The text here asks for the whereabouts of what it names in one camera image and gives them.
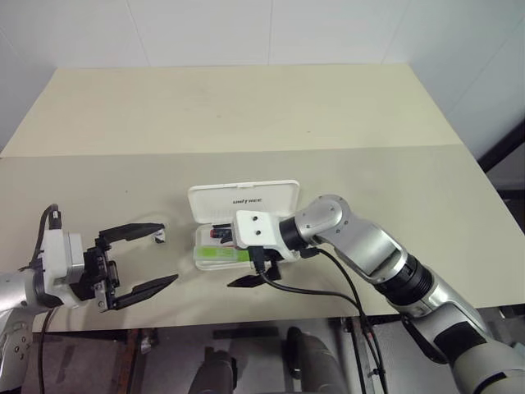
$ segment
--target robotic arm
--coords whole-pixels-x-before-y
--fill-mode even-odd
[[[53,204],[44,211],[30,264],[16,273],[0,274],[0,393],[14,391],[24,382],[37,314],[59,305],[76,308],[91,299],[96,299],[100,312],[122,309],[147,300],[177,279],[177,275],[161,277],[116,296],[120,282],[116,263],[107,257],[110,244],[163,228],[156,223],[131,223],[104,230],[95,247],[83,252],[80,235],[62,230],[58,207]],[[155,240],[162,242],[162,234]]]
[[[296,251],[310,245],[332,245],[402,314],[403,325],[423,353],[450,365],[462,393],[523,392],[525,359],[495,341],[460,294],[386,231],[357,217],[344,199],[323,195],[277,226],[268,213],[239,211],[233,223],[235,242],[276,250],[284,259],[293,259]]]

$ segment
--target white wall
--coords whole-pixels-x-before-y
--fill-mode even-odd
[[[0,0],[0,148],[55,67],[410,62],[479,157],[525,113],[525,0]]]

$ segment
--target table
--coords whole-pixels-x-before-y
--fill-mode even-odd
[[[476,307],[525,301],[522,232],[406,65],[58,70],[2,152],[0,269],[27,262],[56,202],[85,248],[105,228],[166,223],[166,244],[112,250],[122,292],[180,279],[121,311],[61,308],[52,331],[355,314],[330,297],[227,288],[246,270],[194,266],[187,190],[279,179],[300,182],[300,208],[344,196]],[[282,273],[292,286],[346,290],[322,256]],[[394,312],[357,288],[369,314]]]

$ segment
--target case lid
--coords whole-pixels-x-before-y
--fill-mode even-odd
[[[189,206],[198,223],[229,223],[243,209],[274,213],[285,218],[296,209],[297,181],[264,181],[193,186],[188,190]]]

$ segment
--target green object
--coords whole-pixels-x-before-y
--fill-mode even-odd
[[[249,261],[249,253],[247,250],[220,246],[195,246],[194,259],[241,262]]]

